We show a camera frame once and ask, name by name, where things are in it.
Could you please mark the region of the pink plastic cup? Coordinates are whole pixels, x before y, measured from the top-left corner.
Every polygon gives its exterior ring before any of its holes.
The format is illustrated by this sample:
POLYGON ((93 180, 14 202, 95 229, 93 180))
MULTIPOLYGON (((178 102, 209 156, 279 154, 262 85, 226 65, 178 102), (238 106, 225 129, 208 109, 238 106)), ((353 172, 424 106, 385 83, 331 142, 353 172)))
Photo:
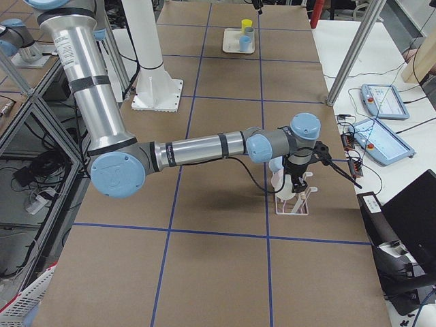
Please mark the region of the pink plastic cup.
POLYGON ((273 173, 270 181, 274 190, 278 191, 283 185, 283 170, 273 173))

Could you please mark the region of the light blue plastic cup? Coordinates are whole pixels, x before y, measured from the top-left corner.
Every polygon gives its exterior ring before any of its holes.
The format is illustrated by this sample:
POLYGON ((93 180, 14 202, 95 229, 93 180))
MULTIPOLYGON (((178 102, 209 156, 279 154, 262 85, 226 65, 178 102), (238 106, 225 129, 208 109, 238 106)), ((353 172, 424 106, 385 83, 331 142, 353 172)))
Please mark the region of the light blue plastic cup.
POLYGON ((276 157, 276 158, 271 159, 268 162, 268 168, 273 174, 276 174, 280 171, 283 171, 283 158, 276 157))

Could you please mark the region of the grey plastic cup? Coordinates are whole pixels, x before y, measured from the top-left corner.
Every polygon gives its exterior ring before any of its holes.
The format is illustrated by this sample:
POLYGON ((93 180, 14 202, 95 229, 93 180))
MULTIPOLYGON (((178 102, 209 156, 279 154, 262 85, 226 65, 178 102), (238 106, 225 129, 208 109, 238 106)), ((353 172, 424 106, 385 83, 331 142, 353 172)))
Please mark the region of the grey plastic cup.
POLYGON ((247 36, 250 39, 250 42, 254 41, 254 28, 251 26, 247 26, 243 29, 243 35, 247 36))

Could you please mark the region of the yellow plastic cup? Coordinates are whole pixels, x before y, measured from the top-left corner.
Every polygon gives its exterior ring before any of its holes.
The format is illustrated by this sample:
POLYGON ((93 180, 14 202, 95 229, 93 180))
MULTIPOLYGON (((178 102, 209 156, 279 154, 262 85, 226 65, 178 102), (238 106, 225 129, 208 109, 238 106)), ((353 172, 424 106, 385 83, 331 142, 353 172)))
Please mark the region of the yellow plastic cup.
POLYGON ((241 20, 241 33, 244 34, 245 33, 245 29, 247 27, 252 27, 253 21, 251 19, 248 18, 244 18, 241 20))

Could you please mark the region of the pale green plastic cup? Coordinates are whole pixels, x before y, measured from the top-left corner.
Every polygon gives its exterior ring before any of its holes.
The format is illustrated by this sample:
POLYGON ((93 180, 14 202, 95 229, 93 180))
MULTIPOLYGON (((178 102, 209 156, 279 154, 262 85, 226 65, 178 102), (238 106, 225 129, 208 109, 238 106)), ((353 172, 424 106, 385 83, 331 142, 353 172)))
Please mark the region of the pale green plastic cup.
POLYGON ((276 185, 274 186, 275 188, 275 195, 280 199, 280 200, 291 200, 292 198, 295 197, 295 193, 292 191, 292 181, 291 181, 291 176, 289 174, 285 175, 285 178, 280 177, 277 180, 276 185), (281 191, 279 191, 279 189, 281 188, 283 181, 285 181, 283 188, 281 189, 281 191))

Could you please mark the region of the orange usb hub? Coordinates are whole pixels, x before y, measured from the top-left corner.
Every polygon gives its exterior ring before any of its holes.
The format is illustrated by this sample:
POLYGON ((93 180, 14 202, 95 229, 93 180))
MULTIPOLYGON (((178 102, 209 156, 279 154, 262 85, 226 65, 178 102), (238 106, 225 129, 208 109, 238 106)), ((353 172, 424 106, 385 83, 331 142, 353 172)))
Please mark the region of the orange usb hub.
POLYGON ((341 134, 341 141, 345 151, 350 151, 355 149, 355 145, 354 145, 355 139, 354 136, 351 135, 350 133, 341 134))
POLYGON ((350 174, 353 177, 353 179, 357 179, 364 176, 362 171, 362 164, 358 159, 355 159, 353 157, 348 157, 347 163, 349 166, 350 174))

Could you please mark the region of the near orange usb hub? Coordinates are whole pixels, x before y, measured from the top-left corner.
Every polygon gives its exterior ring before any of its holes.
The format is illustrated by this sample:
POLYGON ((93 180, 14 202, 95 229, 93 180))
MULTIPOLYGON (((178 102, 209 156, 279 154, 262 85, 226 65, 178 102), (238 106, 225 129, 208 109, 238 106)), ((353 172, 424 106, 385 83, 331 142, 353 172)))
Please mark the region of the near orange usb hub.
POLYGON ((364 176, 362 171, 362 164, 358 159, 355 159, 353 157, 348 157, 347 163, 349 166, 350 174, 353 177, 353 179, 357 179, 364 176))

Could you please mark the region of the near blue teach pendant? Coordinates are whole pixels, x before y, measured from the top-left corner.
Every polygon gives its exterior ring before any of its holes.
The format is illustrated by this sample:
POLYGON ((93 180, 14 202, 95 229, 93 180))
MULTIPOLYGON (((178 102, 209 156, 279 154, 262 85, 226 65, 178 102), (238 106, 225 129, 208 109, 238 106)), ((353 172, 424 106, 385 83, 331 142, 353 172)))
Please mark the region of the near blue teach pendant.
POLYGON ((406 157, 413 157, 415 150, 376 117, 370 117, 348 127, 354 140, 377 163, 388 166, 406 157))

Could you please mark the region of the blue teach pendant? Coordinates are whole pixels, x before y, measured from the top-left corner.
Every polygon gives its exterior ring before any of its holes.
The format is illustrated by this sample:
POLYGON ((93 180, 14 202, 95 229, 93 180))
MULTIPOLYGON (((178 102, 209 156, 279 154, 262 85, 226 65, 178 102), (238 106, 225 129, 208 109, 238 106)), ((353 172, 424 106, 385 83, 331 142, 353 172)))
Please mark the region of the blue teach pendant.
POLYGON ((397 88, 389 84, 363 84, 361 94, 368 112, 380 119, 406 120, 409 113, 397 88))
POLYGON ((413 157, 415 150, 376 117, 370 117, 348 127, 354 140, 377 163, 388 166, 406 157, 413 157))

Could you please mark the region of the far blue teach pendant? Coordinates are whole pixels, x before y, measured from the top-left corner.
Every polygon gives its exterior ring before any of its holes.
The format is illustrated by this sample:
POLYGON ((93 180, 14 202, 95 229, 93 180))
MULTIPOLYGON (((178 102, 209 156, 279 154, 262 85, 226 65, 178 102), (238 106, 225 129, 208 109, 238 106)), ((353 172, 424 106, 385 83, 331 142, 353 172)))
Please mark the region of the far blue teach pendant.
POLYGON ((406 120, 409 113, 397 88, 389 84, 363 84, 361 94, 368 112, 380 119, 406 120))

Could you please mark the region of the cream plastic tray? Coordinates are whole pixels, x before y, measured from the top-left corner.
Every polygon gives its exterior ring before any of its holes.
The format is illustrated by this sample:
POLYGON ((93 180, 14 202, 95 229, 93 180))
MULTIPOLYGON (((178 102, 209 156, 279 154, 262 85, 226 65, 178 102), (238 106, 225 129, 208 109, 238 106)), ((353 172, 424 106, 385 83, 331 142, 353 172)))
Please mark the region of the cream plastic tray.
POLYGON ((242 36, 241 29, 226 28, 223 32, 222 50, 226 53, 235 54, 253 54, 255 52, 255 36, 254 41, 250 44, 248 52, 239 51, 239 37, 242 36))

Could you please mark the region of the red cylinder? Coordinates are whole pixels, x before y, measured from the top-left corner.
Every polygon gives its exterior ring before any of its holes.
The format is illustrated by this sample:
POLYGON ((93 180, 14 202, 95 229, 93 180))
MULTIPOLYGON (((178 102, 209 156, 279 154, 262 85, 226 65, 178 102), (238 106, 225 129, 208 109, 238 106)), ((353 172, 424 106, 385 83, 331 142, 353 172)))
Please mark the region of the red cylinder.
POLYGON ((313 6, 313 11, 311 13, 310 26, 312 29, 317 27, 317 23, 321 17, 323 12, 325 1, 324 0, 316 0, 313 6))

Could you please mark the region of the white perforated basket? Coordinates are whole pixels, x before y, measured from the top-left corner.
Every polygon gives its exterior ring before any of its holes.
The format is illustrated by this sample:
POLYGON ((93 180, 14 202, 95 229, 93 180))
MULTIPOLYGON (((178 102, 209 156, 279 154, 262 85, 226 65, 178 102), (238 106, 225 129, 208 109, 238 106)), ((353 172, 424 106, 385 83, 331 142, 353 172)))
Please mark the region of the white perforated basket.
POLYGON ((1 308, 1 326, 31 326, 56 267, 57 262, 1 308))

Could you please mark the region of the aluminium frame post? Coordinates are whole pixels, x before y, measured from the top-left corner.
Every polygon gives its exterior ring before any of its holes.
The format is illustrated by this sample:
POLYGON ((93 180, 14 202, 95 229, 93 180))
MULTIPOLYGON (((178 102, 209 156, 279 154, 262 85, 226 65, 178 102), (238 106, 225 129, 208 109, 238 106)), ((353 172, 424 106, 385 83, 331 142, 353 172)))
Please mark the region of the aluminium frame post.
POLYGON ((345 85, 347 78, 362 50, 368 36, 370 35, 374 24, 377 21, 379 14, 386 4, 386 0, 372 1, 367 8, 358 30, 352 40, 352 43, 347 51, 347 54, 340 66, 337 76, 326 98, 326 104, 330 107, 334 106, 339 93, 345 85))

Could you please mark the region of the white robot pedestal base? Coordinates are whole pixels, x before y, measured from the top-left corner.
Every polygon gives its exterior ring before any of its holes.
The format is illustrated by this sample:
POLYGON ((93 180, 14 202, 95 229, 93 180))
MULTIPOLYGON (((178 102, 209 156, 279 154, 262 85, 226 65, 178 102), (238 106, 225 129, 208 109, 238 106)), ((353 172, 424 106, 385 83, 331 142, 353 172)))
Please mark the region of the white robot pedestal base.
POLYGON ((132 108, 176 112, 183 81, 171 78, 164 67, 152 2, 123 1, 122 4, 140 66, 132 108))

